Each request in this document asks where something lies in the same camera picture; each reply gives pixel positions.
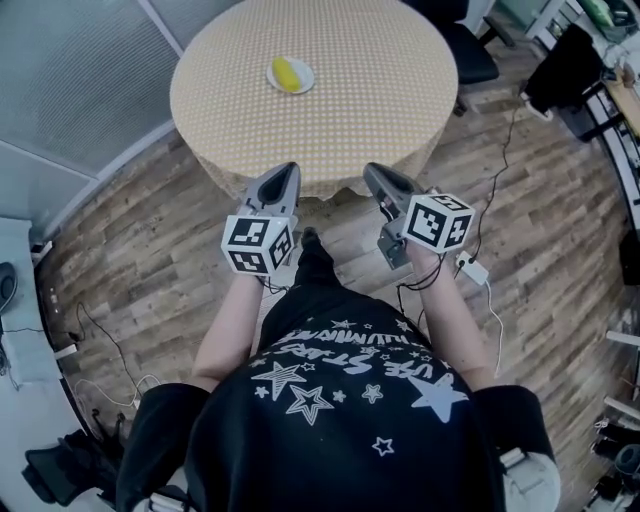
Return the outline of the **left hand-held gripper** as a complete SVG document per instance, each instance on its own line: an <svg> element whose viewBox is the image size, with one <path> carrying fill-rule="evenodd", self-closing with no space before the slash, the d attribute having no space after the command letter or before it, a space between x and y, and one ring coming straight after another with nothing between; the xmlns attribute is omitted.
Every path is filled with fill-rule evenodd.
<svg viewBox="0 0 640 512"><path fill-rule="evenodd" d="M294 162L249 183L238 212L227 217L221 242L232 271L270 277L284 264L294 248L300 187L301 171Z"/></svg>

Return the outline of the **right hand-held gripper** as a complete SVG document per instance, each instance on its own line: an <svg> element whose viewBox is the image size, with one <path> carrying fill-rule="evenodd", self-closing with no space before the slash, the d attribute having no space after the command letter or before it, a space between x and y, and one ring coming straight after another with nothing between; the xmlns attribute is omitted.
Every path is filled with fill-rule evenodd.
<svg viewBox="0 0 640 512"><path fill-rule="evenodd" d="M442 255L463 246L475 210L454 195L427 192L407 175L379 163L363 178L386 219L378 248L393 270L409 263L406 242Z"/></svg>

